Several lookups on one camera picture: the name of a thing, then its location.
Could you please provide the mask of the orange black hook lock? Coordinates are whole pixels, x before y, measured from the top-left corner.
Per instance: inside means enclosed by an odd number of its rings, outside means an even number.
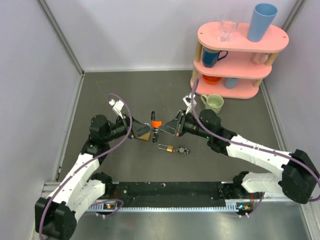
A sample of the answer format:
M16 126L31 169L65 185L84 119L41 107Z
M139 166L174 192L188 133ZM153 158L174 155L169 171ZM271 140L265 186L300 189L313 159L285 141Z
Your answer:
M151 119L151 126L152 126L155 130L157 130L157 129L163 124L162 121L156 120L156 113L155 113L155 111L152 111L152 112L151 112L150 119Z

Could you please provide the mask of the large brass padlock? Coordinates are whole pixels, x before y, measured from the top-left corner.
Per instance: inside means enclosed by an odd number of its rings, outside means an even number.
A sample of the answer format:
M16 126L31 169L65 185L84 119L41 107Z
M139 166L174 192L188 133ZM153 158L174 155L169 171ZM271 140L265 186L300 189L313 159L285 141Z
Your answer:
M148 132L143 134L142 136L139 136L138 139L143 141L149 141L150 136L151 136L151 132Z

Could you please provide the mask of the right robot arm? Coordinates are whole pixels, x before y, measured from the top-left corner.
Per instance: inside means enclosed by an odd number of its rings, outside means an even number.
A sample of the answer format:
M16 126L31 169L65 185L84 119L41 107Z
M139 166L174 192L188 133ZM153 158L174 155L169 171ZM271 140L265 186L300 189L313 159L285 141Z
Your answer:
M239 198L250 193L283 193L290 200L306 204L320 182L320 174L303 150L279 151L251 142L221 125L211 109L199 117L184 110L161 125L159 130L176 137L185 133L206 138L207 145L218 154L237 158L267 170L267 173L241 172L234 179L233 192Z

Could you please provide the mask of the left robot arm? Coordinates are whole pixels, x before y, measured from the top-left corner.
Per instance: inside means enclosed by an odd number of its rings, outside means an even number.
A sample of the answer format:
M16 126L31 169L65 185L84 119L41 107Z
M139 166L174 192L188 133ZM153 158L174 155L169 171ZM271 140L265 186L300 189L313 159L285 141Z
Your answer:
M95 201L109 198L114 191L112 178L95 173L112 148L109 143L121 138L137 139L152 131L130 115L117 117L114 123L104 115L91 119L89 136L80 154L59 186L34 207L35 231L40 237L69 240L82 215Z

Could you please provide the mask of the small padlock keys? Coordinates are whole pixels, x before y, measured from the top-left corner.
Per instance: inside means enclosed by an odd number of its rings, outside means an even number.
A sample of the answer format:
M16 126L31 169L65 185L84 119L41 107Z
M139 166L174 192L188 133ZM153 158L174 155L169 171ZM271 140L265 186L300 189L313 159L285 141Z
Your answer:
M159 131L158 129L154 129L152 132L153 132L152 142L157 143L159 138Z

